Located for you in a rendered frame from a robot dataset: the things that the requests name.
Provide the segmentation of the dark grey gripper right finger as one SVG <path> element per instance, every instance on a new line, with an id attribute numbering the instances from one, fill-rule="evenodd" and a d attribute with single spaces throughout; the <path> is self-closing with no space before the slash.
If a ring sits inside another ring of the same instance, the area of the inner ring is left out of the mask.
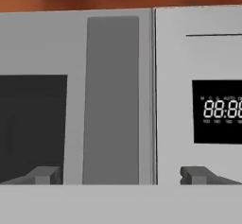
<path id="1" fill-rule="evenodd" d="M 182 166 L 180 184 L 186 185 L 241 185 L 241 182 L 220 177 L 204 166 Z"/>

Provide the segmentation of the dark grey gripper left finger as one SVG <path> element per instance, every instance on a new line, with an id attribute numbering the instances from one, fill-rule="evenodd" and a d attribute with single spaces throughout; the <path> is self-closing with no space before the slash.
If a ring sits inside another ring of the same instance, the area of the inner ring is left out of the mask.
<path id="1" fill-rule="evenodd" d="M 61 184 L 61 168 L 59 166 L 38 166 L 22 177 L 1 182 L 1 185 L 50 185 Z"/>

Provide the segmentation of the grey microwave oven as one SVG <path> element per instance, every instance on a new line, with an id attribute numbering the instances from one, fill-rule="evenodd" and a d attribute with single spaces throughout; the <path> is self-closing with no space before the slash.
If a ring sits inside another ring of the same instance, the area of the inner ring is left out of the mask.
<path id="1" fill-rule="evenodd" d="M 182 166 L 242 184 L 242 7 L 153 11 L 153 184 L 180 184 Z"/>

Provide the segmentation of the grey microwave door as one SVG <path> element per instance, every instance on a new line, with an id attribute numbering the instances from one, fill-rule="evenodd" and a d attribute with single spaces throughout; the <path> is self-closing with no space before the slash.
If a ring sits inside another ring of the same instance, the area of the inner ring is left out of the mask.
<path id="1" fill-rule="evenodd" d="M 0 186 L 38 166 L 85 184 L 88 20 L 139 18 L 139 181 L 156 181 L 154 11 L 0 13 Z"/>

